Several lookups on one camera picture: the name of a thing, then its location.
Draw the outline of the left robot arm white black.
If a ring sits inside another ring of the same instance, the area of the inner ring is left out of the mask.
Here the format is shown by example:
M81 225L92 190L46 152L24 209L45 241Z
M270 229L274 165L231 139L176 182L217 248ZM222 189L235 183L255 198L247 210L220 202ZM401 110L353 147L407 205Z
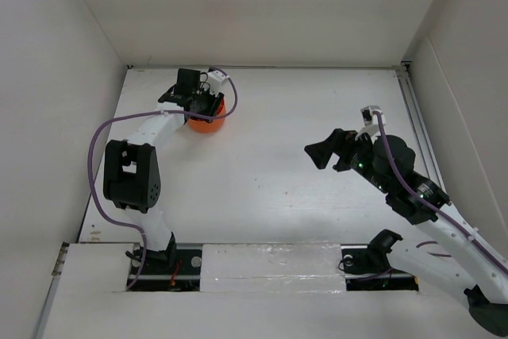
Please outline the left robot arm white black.
M141 247L130 253L147 272L171 272L178 263L174 233L158 206L162 194L158 152L190 120L209 124L224 111L221 88L229 76L218 68L180 68L175 84L157 100L155 114L132 134L107 143L103 195L142 229Z

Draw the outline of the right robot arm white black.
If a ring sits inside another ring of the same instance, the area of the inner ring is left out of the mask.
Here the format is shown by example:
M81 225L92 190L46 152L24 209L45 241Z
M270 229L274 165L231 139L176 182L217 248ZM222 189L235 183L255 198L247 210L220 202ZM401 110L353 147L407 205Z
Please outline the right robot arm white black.
M385 196L386 204L434 241L453 263L411 246L384 229L350 260L353 275L399 270L424 279L464 306L489 333L507 335L507 262L460 216L450 198L432 180L414 170L415 153L400 137L372 139L354 130L335 129L305 153L318 169L337 156L337 172L353 170Z

